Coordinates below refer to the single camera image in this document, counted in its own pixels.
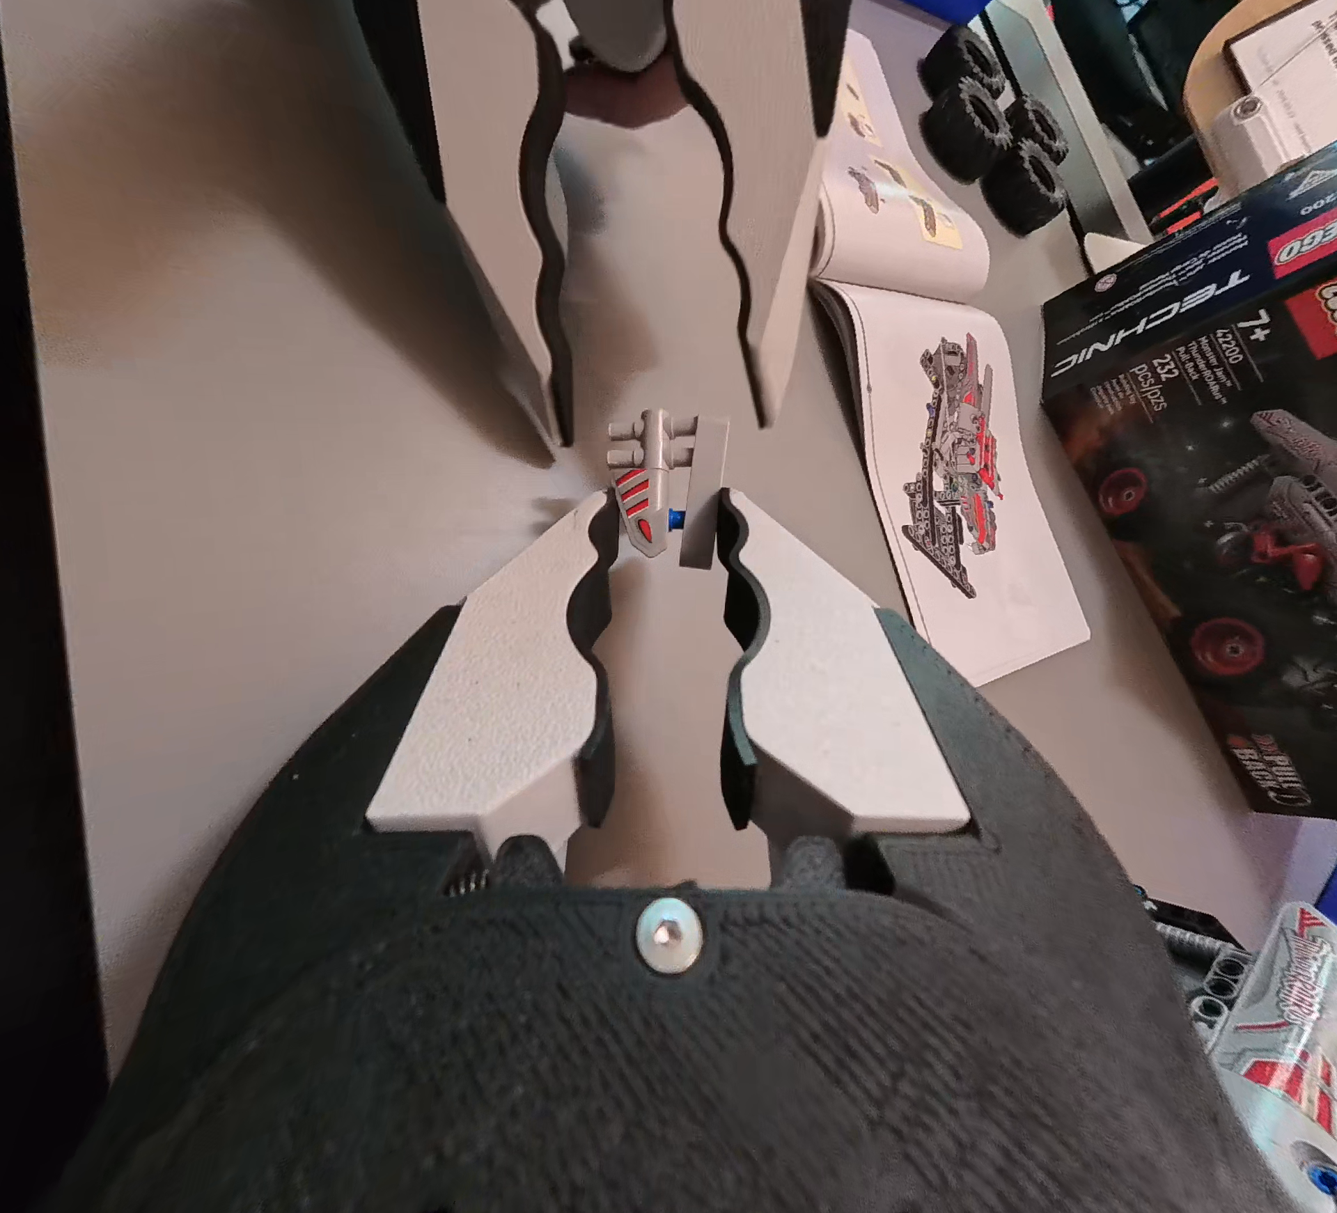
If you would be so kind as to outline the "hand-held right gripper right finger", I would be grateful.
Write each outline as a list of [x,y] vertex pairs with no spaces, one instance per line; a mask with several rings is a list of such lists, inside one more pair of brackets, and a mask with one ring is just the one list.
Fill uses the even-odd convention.
[[722,797],[764,836],[954,835],[971,819],[877,603],[747,495],[723,490]]

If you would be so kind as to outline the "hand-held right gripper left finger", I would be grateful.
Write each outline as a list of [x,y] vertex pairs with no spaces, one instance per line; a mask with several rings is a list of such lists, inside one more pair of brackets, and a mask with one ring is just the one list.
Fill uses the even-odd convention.
[[381,833],[575,833],[616,789],[611,625],[619,514],[594,493],[459,608],[381,780]]

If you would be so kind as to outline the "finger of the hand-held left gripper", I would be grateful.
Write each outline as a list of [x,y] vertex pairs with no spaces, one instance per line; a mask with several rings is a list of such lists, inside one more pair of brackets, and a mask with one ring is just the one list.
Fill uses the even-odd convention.
[[505,384],[549,449],[573,442],[573,357],[560,316],[566,205],[553,162],[560,52],[514,0],[416,0],[454,222],[505,355]]
[[725,169],[720,236],[740,277],[740,348],[761,427],[795,360],[826,137],[822,0],[672,0],[674,60]]

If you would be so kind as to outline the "small grey red-striped brick assembly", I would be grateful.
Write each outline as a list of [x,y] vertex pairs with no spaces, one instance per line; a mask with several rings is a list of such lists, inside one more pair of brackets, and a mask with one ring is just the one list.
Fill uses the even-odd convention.
[[657,406],[636,420],[609,423],[607,437],[611,487],[631,545],[657,558],[677,533],[679,565],[711,570],[730,422],[677,418]]

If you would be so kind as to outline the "grey desk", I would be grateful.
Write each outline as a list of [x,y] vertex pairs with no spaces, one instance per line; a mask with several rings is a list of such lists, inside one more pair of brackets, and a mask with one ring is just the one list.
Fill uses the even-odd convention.
[[[225,840],[295,749],[435,609],[604,483],[648,405],[727,417],[740,488],[906,611],[855,442],[844,354],[803,316],[754,423],[722,168],[684,111],[570,118],[563,307],[578,446],[549,459],[338,0],[4,0],[109,1068]],[[1025,454],[1090,642],[984,690],[1136,884],[1254,947],[1313,901],[1334,823],[1257,816],[1039,410],[1041,304],[1078,284],[1064,222],[1000,231],[974,190]],[[570,876],[769,877],[720,795],[723,570],[623,550],[597,645],[609,821]]]

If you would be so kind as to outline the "black knobby toy tyre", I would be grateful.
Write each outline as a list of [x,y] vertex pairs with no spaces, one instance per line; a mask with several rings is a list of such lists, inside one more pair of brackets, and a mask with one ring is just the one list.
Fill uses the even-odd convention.
[[1034,142],[1056,168],[1068,157],[1064,128],[1046,103],[1020,94],[1006,106],[1005,120],[1013,142]]
[[1013,147],[994,96],[969,75],[945,86],[919,127],[931,157],[962,185],[983,181]]
[[940,98],[960,81],[974,81],[1000,99],[1006,89],[1006,75],[988,41],[967,24],[950,26],[919,64],[919,81],[926,94]]
[[1012,144],[981,178],[981,195],[994,219],[1017,238],[1035,234],[1068,209],[1054,161],[1032,139]]

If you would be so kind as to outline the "white instruction booklet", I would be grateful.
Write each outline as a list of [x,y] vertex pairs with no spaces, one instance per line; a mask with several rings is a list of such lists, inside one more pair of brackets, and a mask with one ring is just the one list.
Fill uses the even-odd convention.
[[844,347],[913,625],[972,686],[1090,638],[1030,478],[1006,336],[976,307],[989,267],[981,226],[913,154],[873,43],[848,31],[810,289]]

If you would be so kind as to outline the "black office chair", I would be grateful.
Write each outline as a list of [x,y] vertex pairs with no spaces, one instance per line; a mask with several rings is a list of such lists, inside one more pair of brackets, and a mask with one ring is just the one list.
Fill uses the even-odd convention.
[[1155,98],[1114,0],[1049,0],[1052,21],[1099,120],[1110,130],[1165,128],[1170,115]]

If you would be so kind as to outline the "black toy set box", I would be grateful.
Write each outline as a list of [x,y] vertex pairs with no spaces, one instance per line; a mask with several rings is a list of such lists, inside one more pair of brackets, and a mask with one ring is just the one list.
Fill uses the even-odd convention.
[[1336,147],[1044,304],[1042,403],[1250,804],[1336,818]]

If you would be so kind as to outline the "round wooden table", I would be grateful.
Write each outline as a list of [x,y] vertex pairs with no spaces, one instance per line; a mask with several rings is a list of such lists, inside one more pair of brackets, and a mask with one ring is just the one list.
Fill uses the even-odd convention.
[[1185,75],[1182,104],[1192,125],[1197,145],[1208,162],[1211,176],[1223,188],[1225,197],[1233,197],[1228,185],[1228,168],[1216,152],[1213,122],[1245,93],[1228,57],[1228,41],[1286,14],[1308,0],[1242,0],[1204,38]]

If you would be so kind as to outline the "white paper sheet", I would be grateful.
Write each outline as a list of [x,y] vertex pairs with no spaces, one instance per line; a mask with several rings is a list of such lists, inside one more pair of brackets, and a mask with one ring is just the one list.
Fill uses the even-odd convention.
[[1264,101],[1284,140],[1336,140],[1336,0],[1300,0],[1225,46],[1247,94]]

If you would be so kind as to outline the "partly built toy brick truck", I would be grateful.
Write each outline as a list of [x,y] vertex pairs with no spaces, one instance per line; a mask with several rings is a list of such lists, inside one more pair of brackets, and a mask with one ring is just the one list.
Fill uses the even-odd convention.
[[1336,927],[1283,905],[1255,952],[1206,913],[1139,893],[1192,1026],[1295,1210],[1336,1210]]

